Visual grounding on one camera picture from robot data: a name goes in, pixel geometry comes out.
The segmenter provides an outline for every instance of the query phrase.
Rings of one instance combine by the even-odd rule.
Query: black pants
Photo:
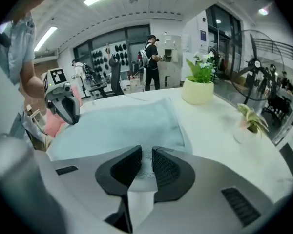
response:
[[[158,74],[158,68],[153,70],[152,68],[146,68],[146,91],[150,90],[150,84],[152,79],[154,80],[155,89],[160,89],[160,76]]]

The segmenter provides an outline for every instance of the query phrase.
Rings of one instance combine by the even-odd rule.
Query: black cap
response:
[[[158,40],[158,39],[156,38],[156,36],[155,36],[155,35],[149,35],[149,36],[147,37],[147,40],[150,40],[151,38],[155,38],[155,39],[156,39],[156,41],[160,41],[160,40]]]

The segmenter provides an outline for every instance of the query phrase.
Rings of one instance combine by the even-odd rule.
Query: black shirt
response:
[[[151,44],[147,49],[146,49],[146,56],[147,58],[150,58],[152,57],[152,55],[158,55],[158,52],[157,52],[157,47],[154,45],[154,44]],[[152,58],[151,60],[149,61],[149,66],[153,69],[156,69],[157,68],[157,62],[154,61]]]

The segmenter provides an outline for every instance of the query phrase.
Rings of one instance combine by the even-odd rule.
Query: white table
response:
[[[240,113],[217,96],[201,106],[181,99],[181,89],[164,89],[108,97],[85,103],[81,114],[91,110],[141,105],[169,97],[179,123],[189,137],[193,154],[218,161],[262,190],[273,202],[290,193],[293,178],[285,160],[267,136],[251,146],[233,138]]]

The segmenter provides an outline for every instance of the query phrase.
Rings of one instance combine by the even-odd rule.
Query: electric fan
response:
[[[262,32],[243,30],[231,38],[228,48],[231,68],[226,74],[245,97],[244,104],[249,99],[259,101],[274,97],[279,89],[276,77],[284,70],[283,58],[275,42]]]

